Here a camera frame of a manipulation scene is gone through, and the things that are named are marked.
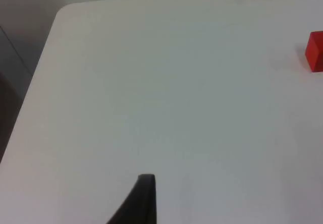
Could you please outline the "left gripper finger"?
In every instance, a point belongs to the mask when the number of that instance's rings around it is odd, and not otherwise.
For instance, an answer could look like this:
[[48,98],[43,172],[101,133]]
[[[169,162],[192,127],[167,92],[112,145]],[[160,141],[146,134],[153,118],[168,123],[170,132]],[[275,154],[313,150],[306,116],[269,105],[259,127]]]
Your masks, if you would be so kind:
[[127,198],[108,221],[110,224],[156,224],[156,181],[153,174],[141,174]]

